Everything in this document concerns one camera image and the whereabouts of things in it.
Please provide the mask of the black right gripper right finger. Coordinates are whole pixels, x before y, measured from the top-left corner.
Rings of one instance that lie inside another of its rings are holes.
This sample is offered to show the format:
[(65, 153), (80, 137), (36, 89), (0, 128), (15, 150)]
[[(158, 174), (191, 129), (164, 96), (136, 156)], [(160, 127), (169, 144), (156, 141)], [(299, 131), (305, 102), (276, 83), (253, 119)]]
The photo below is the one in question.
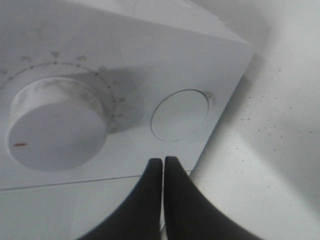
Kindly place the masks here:
[(249, 240), (250, 233), (215, 208), (177, 157), (164, 166), (164, 218), (169, 240)]

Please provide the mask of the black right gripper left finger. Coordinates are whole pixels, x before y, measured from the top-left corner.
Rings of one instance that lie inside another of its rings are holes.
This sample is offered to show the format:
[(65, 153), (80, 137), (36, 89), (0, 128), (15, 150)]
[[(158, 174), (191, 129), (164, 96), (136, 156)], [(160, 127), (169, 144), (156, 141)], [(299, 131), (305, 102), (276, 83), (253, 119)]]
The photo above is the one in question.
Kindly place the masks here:
[(151, 158), (121, 205), (82, 240), (159, 240), (163, 162)]

